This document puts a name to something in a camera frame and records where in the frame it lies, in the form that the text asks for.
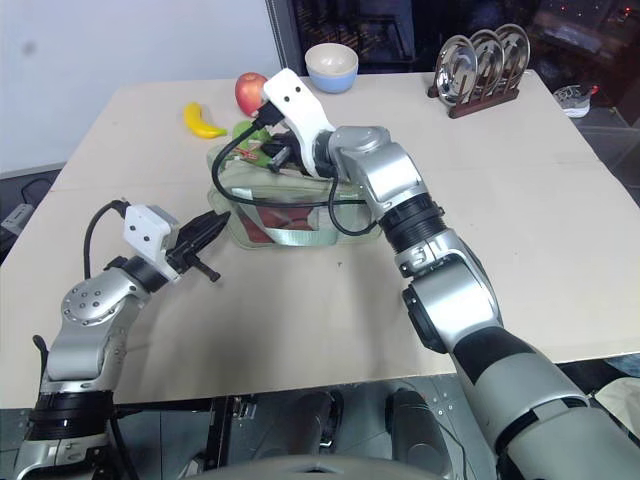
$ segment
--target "wooden plate holder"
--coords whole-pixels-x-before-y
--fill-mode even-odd
[[[440,65],[436,66],[436,74],[433,77],[433,85],[431,85],[427,90],[427,95],[429,96],[429,98],[438,97],[436,78],[438,76],[437,72],[439,67]],[[485,78],[487,68],[488,67],[485,67],[482,75],[476,75],[476,80],[471,91],[466,95],[458,96],[458,101],[456,102],[456,104],[449,107],[450,118],[463,117],[465,115],[469,115],[470,113],[484,110],[485,108],[490,108],[495,105],[500,105],[501,103],[508,102],[510,100],[515,100],[518,97],[518,94],[520,93],[520,91],[518,90],[518,84],[520,83],[522,74],[518,75],[518,77],[514,79],[513,74],[516,71],[515,68],[511,68],[506,82],[504,81],[504,77],[500,78],[500,80],[498,81],[498,85],[496,85],[496,87],[493,89],[493,92],[489,92],[486,84],[481,88],[477,88],[478,80],[481,78]],[[467,79],[467,75],[462,77],[462,83],[460,84],[461,92],[464,92],[464,87],[467,83]]]

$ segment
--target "black cable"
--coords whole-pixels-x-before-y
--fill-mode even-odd
[[[118,212],[120,216],[124,218],[125,211],[129,205],[129,202],[125,202],[123,200],[112,200],[105,206],[100,208],[100,210],[98,210],[91,218],[89,225],[87,225],[87,231],[84,234],[84,244],[82,246],[82,260],[84,265],[85,280],[91,278],[91,236],[93,235],[93,230],[96,228],[98,221],[105,213],[107,213],[111,209]]]
[[[20,195],[22,196],[22,200],[24,201],[24,203],[29,203],[29,200],[27,200],[27,196],[26,196],[26,192],[27,189],[33,185],[34,183],[38,183],[38,182],[45,182],[49,185],[49,188],[51,188],[53,186],[53,183],[51,183],[51,180],[49,180],[48,178],[34,178],[33,180],[31,180],[30,182],[27,182],[25,185],[23,185],[23,187],[20,189]]]
[[[47,359],[49,358],[49,350],[47,349],[47,343],[40,335],[34,335],[31,337],[33,344],[40,352],[40,380],[44,377],[44,371],[47,368]]]
[[[438,425],[440,425],[440,428],[447,432],[447,435],[451,437],[451,440],[456,442],[456,444],[460,447],[460,450],[462,450],[462,478],[464,480],[467,480],[467,451],[465,450],[462,443],[455,437],[453,433],[451,433],[451,431],[447,427],[442,425],[442,423],[440,422],[438,422]]]
[[[127,446],[125,445],[124,439],[122,438],[122,432],[120,431],[120,425],[118,425],[118,418],[116,417],[116,415],[113,415],[109,419],[109,425],[111,425],[113,439],[116,442],[116,448],[118,449],[120,460],[122,460],[124,471],[129,477],[129,480],[140,480],[140,477],[138,477],[138,472],[136,472],[136,468],[134,467],[133,462],[131,461],[131,457],[129,456],[129,450],[127,450]]]
[[[333,226],[336,227],[336,230],[338,230],[340,233],[343,233],[344,235],[349,235],[351,237],[366,235],[371,230],[373,230],[373,228],[378,224],[376,221],[373,221],[362,230],[356,230],[356,231],[347,230],[342,225],[340,225],[340,222],[338,221],[338,217],[336,217],[336,212],[334,210],[334,206],[337,203],[335,201],[335,197],[336,197],[336,190],[338,189],[338,183],[340,183],[338,177],[337,176],[333,177],[333,182],[331,183],[331,190],[329,191],[329,200],[327,202],[328,203],[327,210],[329,210],[329,218],[331,219],[331,223],[333,223]]]
[[[316,207],[327,207],[329,205],[328,201],[324,202],[301,202],[301,203],[283,203],[283,202],[268,202],[264,200],[250,200],[248,198],[238,197],[228,192],[220,183],[220,167],[224,159],[236,148],[240,145],[244,140],[249,138],[252,133],[260,130],[262,128],[260,122],[257,120],[254,121],[251,126],[238,135],[236,138],[231,140],[228,144],[224,146],[222,150],[218,153],[213,164],[211,165],[211,179],[213,180],[213,184],[216,189],[220,192],[220,194],[225,197],[227,200],[236,203],[243,203],[245,205],[254,205],[256,207],[267,207],[267,208],[316,208]],[[364,204],[364,200],[337,200],[334,202],[335,205],[361,205]]]

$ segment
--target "stainless steel plate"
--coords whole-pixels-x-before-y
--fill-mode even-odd
[[[477,72],[478,59],[469,39],[463,35],[451,37],[440,49],[436,64],[436,85],[440,98],[452,106],[459,98],[464,99],[476,82]]]
[[[504,68],[502,42],[491,30],[478,30],[470,40],[478,58],[476,91],[480,93],[484,89],[485,93],[491,93]]]
[[[496,30],[496,35],[500,38],[504,49],[502,83],[506,83],[511,77],[511,85],[516,85],[529,64],[529,38],[522,27],[514,23],[502,25]]]

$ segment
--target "power cord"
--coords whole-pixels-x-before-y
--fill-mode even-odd
[[[460,447],[460,450],[462,450],[462,478],[463,480],[467,480],[467,450],[464,448],[462,443],[455,437],[455,435],[451,433],[451,430],[449,430],[447,427],[442,425],[442,423],[440,422],[438,422],[438,425],[440,425],[440,428],[443,429],[447,433],[447,435],[449,435],[451,440],[453,440],[456,443],[456,445]]]
[[[356,230],[356,231],[347,230],[338,221],[338,217],[336,216],[336,212],[334,208],[336,204],[335,197],[336,197],[336,190],[338,189],[338,183],[340,182],[339,182],[338,176],[336,175],[335,177],[333,177],[333,182],[331,183],[331,190],[329,191],[329,200],[327,201],[327,210],[329,210],[329,218],[331,219],[331,223],[333,223],[333,226],[336,227],[336,230],[338,230],[340,233],[344,235],[349,235],[351,237],[359,237],[360,235],[366,235],[371,230],[373,230],[374,227],[378,224],[376,221],[371,222],[367,227],[363,228],[362,230]]]
[[[115,414],[109,419],[109,425],[111,425],[113,439],[116,443],[116,448],[118,450],[118,454],[120,455],[120,460],[122,460],[124,471],[129,477],[129,480],[140,480],[140,477],[138,477],[138,472],[136,472],[136,468],[131,461],[131,457],[129,456],[129,450],[124,443],[124,439],[122,438],[122,432],[120,431],[118,418]]]
[[[234,148],[240,145],[244,140],[249,138],[251,134],[261,130],[266,126],[274,126],[277,125],[280,121],[284,119],[284,116],[280,111],[271,103],[267,102],[262,107],[258,109],[258,116],[253,121],[251,126],[238,135],[236,138],[231,140],[227,145],[224,146],[222,150],[218,153],[213,164],[211,165],[211,179],[213,180],[213,184],[216,189],[220,192],[220,194],[225,197],[227,200],[236,203],[242,203],[245,205],[254,205],[256,207],[267,207],[267,208],[316,208],[316,207],[327,207],[329,205],[328,201],[324,202],[301,202],[301,203],[285,203],[285,202],[269,202],[265,200],[253,200],[243,197],[238,197],[229,191],[227,191],[222,183],[220,182],[220,167],[224,162],[224,159],[229,155]],[[364,200],[336,200],[333,202],[335,205],[361,205],[364,204]]]
[[[100,208],[100,210],[98,210],[91,218],[89,225],[87,225],[87,231],[84,234],[84,244],[82,246],[82,259],[84,265],[85,280],[91,278],[91,237],[93,235],[93,230],[98,224],[98,221],[100,221],[102,216],[109,210],[115,210],[122,218],[124,218],[127,207],[130,205],[131,204],[129,202],[126,202],[124,200],[112,200],[102,208]]]
[[[331,191],[329,193],[329,199],[327,201],[321,202],[300,202],[300,203],[285,203],[285,202],[269,202],[265,200],[253,200],[243,197],[238,197],[228,190],[224,188],[222,183],[220,182],[220,167],[224,162],[224,159],[236,148],[240,145],[244,140],[249,138],[254,132],[261,130],[265,126],[273,126],[278,124],[280,121],[284,119],[282,113],[271,103],[267,102],[262,107],[258,109],[258,116],[253,121],[251,126],[247,128],[244,132],[238,135],[236,138],[231,140],[227,145],[224,146],[222,150],[218,153],[213,164],[211,165],[211,179],[213,180],[213,184],[216,189],[220,192],[220,194],[225,197],[227,200],[236,203],[242,203],[245,205],[253,205],[256,207],[267,207],[267,208],[316,208],[316,207],[328,207],[329,217],[331,218],[331,222],[333,223],[336,230],[344,235],[349,235],[352,237],[365,235],[369,233],[376,226],[376,222],[371,223],[369,226],[362,230],[352,231],[344,228],[340,222],[338,221],[335,214],[335,205],[363,205],[366,202],[364,200],[336,200],[335,194],[338,188],[338,177],[334,177],[333,184],[331,185]]]
[[[51,183],[51,180],[49,180],[48,178],[34,178],[33,180],[31,180],[30,182],[27,182],[25,185],[23,185],[23,187],[20,189],[20,196],[22,196],[22,200],[24,201],[24,203],[28,203],[29,205],[31,205],[31,203],[29,202],[29,200],[27,199],[27,192],[29,191],[29,187],[35,183],[38,182],[44,182],[46,184],[49,185],[49,188],[51,188],[53,186],[53,183]]]

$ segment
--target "shoe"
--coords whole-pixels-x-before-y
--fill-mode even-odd
[[[589,113],[591,95],[596,93],[598,88],[594,85],[585,91],[582,85],[569,85],[553,92],[553,97],[569,118],[582,118]]]

